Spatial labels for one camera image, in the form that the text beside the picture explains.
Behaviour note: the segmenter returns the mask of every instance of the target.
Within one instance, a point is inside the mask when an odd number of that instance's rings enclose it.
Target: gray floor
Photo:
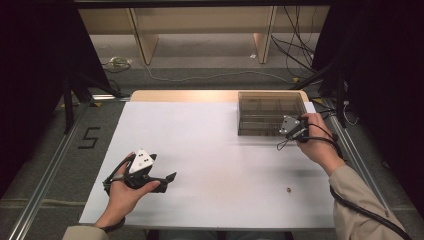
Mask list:
[[[291,34],[276,36],[289,41],[291,39]],[[303,37],[308,39],[309,36],[305,34]],[[318,34],[312,34],[309,42],[312,48],[317,38]],[[271,45],[267,63],[259,64],[250,34],[163,35],[149,66],[156,80],[149,76],[146,66],[140,61],[132,36],[92,36],[92,40],[102,62],[109,61],[113,56],[131,61],[130,70],[118,74],[108,73],[109,78],[115,80],[123,92],[136,89],[287,89],[293,81],[287,67],[295,74],[307,76],[307,72],[300,69],[297,63],[286,61],[286,57],[274,45]],[[291,53],[306,63],[300,52],[292,49]],[[218,74],[220,76],[213,78],[185,80]],[[318,87],[312,85],[305,88],[305,91],[309,97],[315,97],[318,96]],[[93,93],[102,92],[93,89]],[[67,226],[78,223],[123,106],[124,102],[108,101],[102,102],[100,106],[90,106],[84,111],[81,107],[75,107],[76,112],[81,113],[81,120],[25,239],[60,239]],[[0,239],[7,239],[54,158],[64,137],[64,115],[64,109],[59,103],[49,123],[50,127],[38,143],[32,158],[25,163],[2,198]],[[82,149],[92,143],[83,140],[90,127],[97,128],[90,132],[93,134],[90,136],[98,140],[94,148]],[[373,138],[366,127],[348,124],[347,131],[391,210],[412,239],[424,239],[423,219],[390,169],[381,165],[384,159],[374,147]],[[296,231],[293,234],[296,240],[336,239],[332,229]],[[124,227],[113,235],[113,239],[144,239],[144,233],[140,229]]]

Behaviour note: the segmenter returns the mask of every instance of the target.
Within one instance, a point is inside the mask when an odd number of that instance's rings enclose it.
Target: sleeve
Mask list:
[[[109,237],[100,228],[88,226],[74,226],[66,229],[62,240],[108,240]]]
[[[352,168],[348,166],[338,168],[330,176],[329,181],[334,191],[343,199],[376,213],[404,229],[393,213],[383,207],[371,189]],[[340,240],[402,239],[393,230],[336,201],[333,214],[337,238]]]

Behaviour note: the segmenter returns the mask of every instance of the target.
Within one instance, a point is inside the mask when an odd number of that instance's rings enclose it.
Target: white table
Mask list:
[[[98,219],[108,201],[102,181],[129,152],[142,146],[158,154],[152,177],[164,178],[173,172],[177,176],[166,193],[143,197],[127,216],[127,225],[148,229],[333,228],[328,177],[296,143],[278,151],[276,145],[282,140],[238,136],[237,103],[232,101],[128,102],[80,223],[93,224]]]

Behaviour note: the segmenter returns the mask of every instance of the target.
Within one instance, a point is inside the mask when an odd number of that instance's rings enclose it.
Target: floor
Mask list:
[[[292,38],[291,34],[276,34],[275,36],[289,42]],[[223,69],[222,71],[227,75],[245,74],[246,77],[254,71],[266,70],[267,73],[274,73],[281,68],[289,68],[291,73],[300,77],[309,74],[307,70],[300,68],[298,63],[287,59],[274,44],[271,44],[267,63],[259,64],[251,34],[194,34],[189,37],[187,35],[161,35],[153,60],[148,67],[140,60],[132,36],[91,37],[102,63],[107,63],[112,57],[125,58],[130,61],[132,70],[149,68],[150,76],[152,79],[156,79],[152,81],[158,83],[160,81],[184,81],[186,78],[193,77],[214,78],[213,74],[216,69]],[[311,48],[315,47],[318,37],[319,34],[302,35],[303,39],[310,38],[308,45]],[[301,51],[291,48],[290,53],[297,56],[303,64],[307,64]],[[179,69],[184,74],[180,72],[178,76],[173,76],[172,73],[178,72]],[[276,78],[275,75],[272,74],[268,78]],[[123,84],[123,86],[129,86],[128,89],[137,89],[138,85],[131,83],[132,79],[124,79],[126,76],[124,72],[121,75],[109,73],[108,76],[113,76],[117,85]],[[283,80],[286,84],[292,84],[294,81],[293,75],[290,74],[279,76],[279,78],[282,78],[278,79],[279,81]],[[318,95],[316,92],[318,86],[314,85],[306,89],[309,97]],[[34,218],[25,225],[28,228],[24,229],[21,235],[25,236],[25,239],[60,239],[66,226],[77,223],[89,194],[89,191],[81,191],[81,189],[91,189],[92,179],[97,176],[96,170],[99,169],[104,157],[104,150],[96,149],[107,149],[123,105],[124,102],[105,101],[101,103],[101,107],[75,107],[79,128],[73,139],[66,139],[63,135],[64,111],[61,103],[58,104],[55,117],[50,123],[51,128],[46,131],[43,141],[38,143],[33,158],[24,165],[0,202],[0,216],[2,216],[0,218],[0,239],[10,236],[14,225],[19,223],[18,220],[22,216],[23,210],[28,208],[31,200],[34,200],[39,182],[45,179],[45,175],[43,175],[45,170],[52,167],[52,162],[55,161],[59,162],[60,166],[57,166],[51,181],[45,186],[46,194],[41,196],[40,207],[35,209]],[[347,117],[351,121],[355,120],[354,113],[348,113]],[[81,150],[83,149],[81,147],[87,144],[86,141],[83,141],[87,129],[92,128],[94,123],[99,129],[92,129],[92,131],[102,132],[102,138],[96,142],[96,149]],[[360,123],[348,124],[346,133],[355,143],[365,165],[370,169],[384,201],[405,226],[412,239],[424,239],[423,219],[403,192],[390,169],[382,166],[383,159],[374,147],[372,136],[369,135],[366,127]],[[68,148],[60,149],[63,141],[70,141],[72,144]],[[63,152],[63,156],[58,154],[58,148]],[[296,231],[293,232],[293,235],[296,240],[336,239],[332,229]],[[124,228],[116,233],[113,239],[144,239],[144,233],[139,229]]]

